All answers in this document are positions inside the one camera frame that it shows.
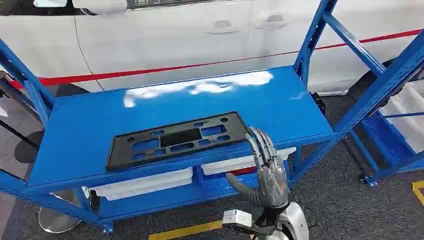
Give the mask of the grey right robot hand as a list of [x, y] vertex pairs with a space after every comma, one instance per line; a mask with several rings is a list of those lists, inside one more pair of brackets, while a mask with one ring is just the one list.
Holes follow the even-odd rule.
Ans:
[[265, 132], [251, 126], [245, 135], [257, 167], [258, 187], [249, 188], [228, 172], [230, 186], [257, 207], [283, 208], [289, 203], [289, 188], [283, 160]]

